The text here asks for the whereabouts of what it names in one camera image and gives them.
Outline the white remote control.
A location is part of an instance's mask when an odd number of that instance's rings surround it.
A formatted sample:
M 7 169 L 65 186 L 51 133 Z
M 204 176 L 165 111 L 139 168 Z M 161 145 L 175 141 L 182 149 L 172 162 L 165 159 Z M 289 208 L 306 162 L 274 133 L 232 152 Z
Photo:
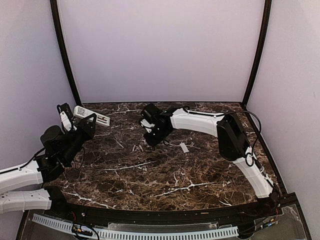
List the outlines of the white remote control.
M 90 121 L 94 120 L 93 115 L 95 115 L 96 124 L 104 127 L 109 127 L 111 122 L 111 119 L 108 116 L 89 110 L 87 108 L 81 107 L 79 105 L 74 107 L 73 115 L 79 119 L 88 119 Z

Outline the white battery cover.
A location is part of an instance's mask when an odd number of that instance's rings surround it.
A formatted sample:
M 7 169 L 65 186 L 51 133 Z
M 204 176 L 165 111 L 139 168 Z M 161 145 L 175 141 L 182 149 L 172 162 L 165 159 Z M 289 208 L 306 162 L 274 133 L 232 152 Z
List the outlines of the white battery cover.
M 182 149 L 182 151 L 184 153 L 188 153 L 189 152 L 189 149 L 188 149 L 188 147 L 187 147 L 187 145 L 185 143 L 181 142 L 179 145 L 180 145 L 180 147 L 181 147 L 181 149 Z

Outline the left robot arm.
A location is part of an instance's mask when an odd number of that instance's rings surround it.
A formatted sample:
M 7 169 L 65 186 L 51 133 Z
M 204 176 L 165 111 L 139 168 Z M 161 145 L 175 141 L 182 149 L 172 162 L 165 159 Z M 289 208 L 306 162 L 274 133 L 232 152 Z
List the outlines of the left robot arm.
M 23 187 L 56 180 L 66 168 L 72 167 L 78 152 L 96 131 L 95 113 L 73 124 L 63 132 L 58 125 L 49 127 L 40 137 L 43 148 L 21 165 L 0 172 L 0 212 L 5 214 L 26 210 L 52 210 L 60 218 L 67 218 L 70 206 L 58 187 L 21 191 Z

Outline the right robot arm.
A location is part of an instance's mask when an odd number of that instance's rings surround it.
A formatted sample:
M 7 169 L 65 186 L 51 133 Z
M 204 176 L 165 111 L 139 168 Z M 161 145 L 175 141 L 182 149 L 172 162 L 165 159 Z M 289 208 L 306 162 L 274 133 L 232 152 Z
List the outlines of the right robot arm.
M 220 155 L 241 170 L 260 201 L 255 205 L 255 213 L 266 217 L 274 210 L 280 192 L 257 159 L 255 145 L 248 140 L 237 111 L 205 113 L 191 111 L 188 107 L 161 110 L 150 103 L 140 115 L 139 124 L 146 130 L 143 137 L 151 147 L 165 142 L 173 130 L 190 130 L 216 137 Z

